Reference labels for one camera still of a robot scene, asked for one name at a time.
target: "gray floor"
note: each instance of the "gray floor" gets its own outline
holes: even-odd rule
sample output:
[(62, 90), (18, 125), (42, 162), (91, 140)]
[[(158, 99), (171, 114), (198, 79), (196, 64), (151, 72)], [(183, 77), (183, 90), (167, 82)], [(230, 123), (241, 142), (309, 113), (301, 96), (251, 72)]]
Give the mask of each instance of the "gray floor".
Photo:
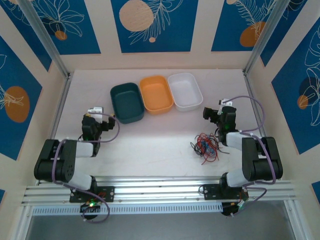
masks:
[(282, 202), (257, 202), (235, 218), (221, 213), (111, 215), (102, 224), (80, 216), (35, 216), (27, 240), (291, 240)]

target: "orange container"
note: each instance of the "orange container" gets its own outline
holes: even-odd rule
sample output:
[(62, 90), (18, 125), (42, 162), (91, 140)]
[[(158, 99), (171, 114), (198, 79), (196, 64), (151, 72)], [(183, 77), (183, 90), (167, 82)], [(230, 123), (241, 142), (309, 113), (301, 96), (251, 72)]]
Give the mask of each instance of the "orange container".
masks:
[(150, 76), (140, 81), (145, 109), (153, 115), (164, 114), (174, 105), (169, 85), (164, 76)]

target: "tangled wires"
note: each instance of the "tangled wires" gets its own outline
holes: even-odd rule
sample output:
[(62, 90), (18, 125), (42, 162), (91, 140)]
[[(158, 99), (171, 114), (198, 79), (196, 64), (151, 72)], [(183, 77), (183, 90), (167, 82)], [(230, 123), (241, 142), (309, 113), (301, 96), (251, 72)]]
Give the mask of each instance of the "tangled wires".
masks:
[(223, 152), (220, 150), (221, 147), (219, 147), (219, 141), (213, 133), (210, 133), (209, 135), (201, 133), (194, 139), (196, 139), (196, 144), (190, 142), (190, 145), (197, 155), (204, 158), (204, 162), (201, 165), (203, 165), (205, 162), (213, 163), (215, 160), (219, 160), (218, 151), (229, 154), (228, 152)]

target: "green container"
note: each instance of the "green container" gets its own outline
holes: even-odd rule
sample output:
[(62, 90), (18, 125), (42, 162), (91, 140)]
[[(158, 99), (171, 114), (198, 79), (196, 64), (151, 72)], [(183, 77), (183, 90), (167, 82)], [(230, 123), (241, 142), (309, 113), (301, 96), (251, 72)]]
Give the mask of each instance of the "green container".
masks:
[(145, 106), (137, 84), (128, 82), (114, 86), (110, 95), (114, 114), (120, 123), (129, 124), (144, 117)]

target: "white table surface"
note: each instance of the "white table surface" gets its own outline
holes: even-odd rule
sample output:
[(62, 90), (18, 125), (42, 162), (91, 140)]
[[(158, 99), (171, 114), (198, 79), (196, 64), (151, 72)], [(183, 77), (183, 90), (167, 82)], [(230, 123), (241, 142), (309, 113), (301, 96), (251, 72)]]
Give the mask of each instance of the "white table surface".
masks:
[[(219, 100), (248, 95), (240, 69), (135, 69), (135, 70), (76, 70), (59, 122), (56, 139), (77, 139), (81, 134), (81, 121), (87, 110), (104, 107), (113, 113), (110, 89), (127, 82), (137, 83), (142, 78), (189, 72), (195, 76), (203, 95), (203, 103), (193, 111), (179, 112), (175, 107), (162, 115), (147, 112), (142, 120), (121, 124), (117, 139), (102, 143), (97, 157), (77, 158), (75, 168), (93, 176), (221, 176), (240, 168), (241, 152), (224, 147), (219, 161), (206, 162), (190, 146), (200, 133), (214, 133), (216, 125), (203, 119), (204, 107), (219, 109)], [(257, 126), (249, 99), (233, 101), (236, 111), (236, 128)], [(114, 130), (102, 133), (110, 139)]]

